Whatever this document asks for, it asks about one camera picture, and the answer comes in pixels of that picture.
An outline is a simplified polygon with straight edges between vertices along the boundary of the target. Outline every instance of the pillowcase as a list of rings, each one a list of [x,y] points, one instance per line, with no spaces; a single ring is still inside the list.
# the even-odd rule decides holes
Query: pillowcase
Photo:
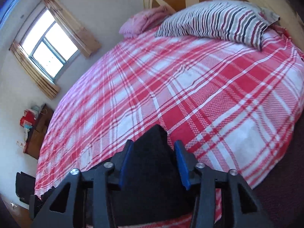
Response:
[[[165,6],[143,10],[128,19],[120,28],[124,38],[134,38],[146,30],[156,27],[170,15]]]
[[[168,17],[155,36],[192,35],[243,43],[261,50],[265,29],[279,20],[268,9],[237,0],[205,1]]]

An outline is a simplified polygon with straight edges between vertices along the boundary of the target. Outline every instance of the plaid bed sheet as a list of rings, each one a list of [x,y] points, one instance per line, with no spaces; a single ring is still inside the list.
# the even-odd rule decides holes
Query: plaid bed sheet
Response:
[[[85,171],[155,124],[181,139],[200,162],[235,168],[257,186],[284,156],[303,109],[304,63],[275,31],[262,52],[192,36],[119,43],[59,103],[40,151],[35,194],[72,168]],[[216,193],[216,219],[221,216]],[[191,215],[139,227],[189,227]]]

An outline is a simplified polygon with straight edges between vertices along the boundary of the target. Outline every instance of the triangular cutout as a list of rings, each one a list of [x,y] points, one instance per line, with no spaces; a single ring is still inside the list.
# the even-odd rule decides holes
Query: triangular cutout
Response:
[[[67,199],[69,197],[71,184],[66,184],[59,195],[56,197],[55,201],[51,204],[50,210],[53,212],[64,213],[67,207]]]
[[[238,184],[237,188],[240,195],[242,213],[246,214],[246,213],[257,212],[257,207],[255,203],[250,198],[244,187],[241,184]]]

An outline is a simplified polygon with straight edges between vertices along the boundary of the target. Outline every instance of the beige curtain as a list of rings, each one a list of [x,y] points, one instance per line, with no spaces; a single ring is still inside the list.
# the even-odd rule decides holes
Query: beige curtain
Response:
[[[18,62],[28,73],[31,79],[36,83],[42,92],[50,99],[54,99],[60,91],[60,87],[56,86],[32,61],[27,53],[16,41],[10,47],[10,51],[15,55]]]
[[[56,22],[85,57],[89,57],[101,47],[92,33],[85,29],[58,0],[43,1]]]

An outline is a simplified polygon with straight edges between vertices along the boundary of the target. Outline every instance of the screw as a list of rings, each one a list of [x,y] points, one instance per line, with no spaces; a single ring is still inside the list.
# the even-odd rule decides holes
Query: screw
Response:
[[[104,166],[105,168],[112,168],[112,167],[114,166],[114,164],[113,164],[112,162],[105,162],[105,163],[103,164],[103,166]]]
[[[236,169],[230,169],[229,174],[236,176],[238,174],[238,171]]]
[[[72,174],[72,175],[77,175],[77,174],[79,174],[79,172],[80,172],[80,170],[78,170],[78,169],[72,169],[71,171],[70,171],[70,173]]]
[[[199,169],[202,169],[202,168],[204,168],[206,165],[205,165],[204,163],[197,163],[195,166],[196,166],[197,168],[199,168]]]

